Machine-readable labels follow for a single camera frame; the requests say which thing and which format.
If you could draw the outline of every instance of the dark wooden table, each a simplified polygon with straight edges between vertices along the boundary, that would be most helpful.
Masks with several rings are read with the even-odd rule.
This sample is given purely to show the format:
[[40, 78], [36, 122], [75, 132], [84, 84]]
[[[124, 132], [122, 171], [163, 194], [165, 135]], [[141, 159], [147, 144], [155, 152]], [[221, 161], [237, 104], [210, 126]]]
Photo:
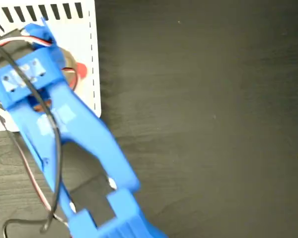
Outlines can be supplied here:
[[[171, 238], [298, 238], [298, 0], [96, 5], [102, 118], [142, 181], [148, 219]], [[65, 160], [70, 188], [101, 171], [73, 145]], [[0, 133], [0, 227], [44, 215]]]

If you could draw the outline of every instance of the blue 3d-printed part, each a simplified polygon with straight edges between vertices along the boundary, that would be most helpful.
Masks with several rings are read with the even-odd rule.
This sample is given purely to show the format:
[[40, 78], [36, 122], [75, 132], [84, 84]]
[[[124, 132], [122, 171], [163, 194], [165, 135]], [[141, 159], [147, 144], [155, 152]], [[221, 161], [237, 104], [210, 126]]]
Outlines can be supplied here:
[[[18, 59], [16, 63], [31, 79], [35, 88], [42, 89], [51, 99], [51, 111], [60, 128], [62, 142], [76, 142], [97, 157], [117, 186], [116, 191], [107, 195], [115, 218], [98, 227], [86, 209], [78, 213], [72, 210], [72, 201], [62, 183], [59, 204], [68, 219], [72, 237], [166, 238], [166, 235], [146, 221], [134, 199], [132, 192], [139, 189], [140, 182], [113, 135], [68, 86], [61, 72], [65, 66], [64, 57], [47, 25], [29, 24], [25, 29], [32, 36], [52, 39], [54, 42], [50, 47], [34, 45], [35, 51]], [[54, 190], [54, 134], [46, 115], [33, 110], [30, 95], [30, 90], [11, 65], [0, 68], [2, 106], [11, 114], [49, 187]]]

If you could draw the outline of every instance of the dashed line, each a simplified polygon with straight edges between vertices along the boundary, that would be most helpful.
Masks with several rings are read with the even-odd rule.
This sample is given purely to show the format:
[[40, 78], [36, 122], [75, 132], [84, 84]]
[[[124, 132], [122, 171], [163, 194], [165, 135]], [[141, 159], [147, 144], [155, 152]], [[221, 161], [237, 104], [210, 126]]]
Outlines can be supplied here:
[[[91, 50], [91, 62], [92, 62], [91, 73], [92, 73], [93, 86], [94, 86], [94, 84], [95, 84], [95, 80], [94, 80], [94, 67], [93, 67], [94, 58], [93, 58], [93, 45], [92, 44], [90, 45], [90, 50]], [[94, 110], [96, 110], [95, 90], [94, 90], [94, 88], [93, 88], [93, 97], [94, 97]]]

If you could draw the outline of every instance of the white wire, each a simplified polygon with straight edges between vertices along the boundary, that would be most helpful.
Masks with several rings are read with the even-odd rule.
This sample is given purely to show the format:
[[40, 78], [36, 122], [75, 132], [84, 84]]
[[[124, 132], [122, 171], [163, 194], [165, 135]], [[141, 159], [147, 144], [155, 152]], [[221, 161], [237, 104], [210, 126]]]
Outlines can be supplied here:
[[52, 43], [49, 43], [47, 41], [41, 40], [39, 38], [33, 37], [33, 36], [16, 36], [16, 37], [8, 37], [0, 40], [0, 45], [4, 45], [11, 41], [26, 41], [29, 43], [37, 43], [39, 45], [49, 47], [52, 45]]

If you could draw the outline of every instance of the blue plastic part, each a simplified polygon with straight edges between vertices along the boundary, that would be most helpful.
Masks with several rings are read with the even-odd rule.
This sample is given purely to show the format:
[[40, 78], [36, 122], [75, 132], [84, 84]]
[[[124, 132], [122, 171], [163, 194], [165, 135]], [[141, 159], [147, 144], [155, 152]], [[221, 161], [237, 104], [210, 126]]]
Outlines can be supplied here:
[[[40, 28], [31, 24], [28, 31], [35, 32], [35, 36], [44, 36], [44, 31], [51, 35], [47, 26]], [[97, 227], [87, 210], [78, 213], [72, 210], [68, 191], [64, 184], [61, 184], [59, 204], [69, 221], [73, 238], [165, 238], [163, 233], [146, 221], [135, 201], [132, 192], [139, 189], [140, 182], [115, 138], [101, 119], [68, 86], [61, 72], [61, 61], [64, 60], [61, 51], [38, 48], [17, 63], [25, 65], [34, 60], [39, 64], [26, 68], [24, 72], [29, 77], [37, 78], [33, 80], [34, 86], [44, 90], [52, 100], [50, 109], [60, 128], [62, 142], [76, 142], [98, 158], [108, 176], [117, 185], [117, 190], [107, 196], [116, 217]], [[0, 69], [0, 101], [20, 129], [49, 187], [54, 190], [57, 161], [53, 130], [46, 115], [33, 110], [31, 92], [22, 86], [18, 76], [11, 71], [10, 65]], [[7, 74], [12, 77], [9, 83], [17, 85], [13, 91], [4, 86], [3, 80], [6, 80]]]
[[92, 217], [87, 210], [82, 210], [69, 222], [71, 235], [75, 237], [93, 238], [166, 238], [167, 236], [150, 225], [133, 195], [127, 189], [120, 189], [107, 196], [116, 215], [101, 227], [91, 222]]

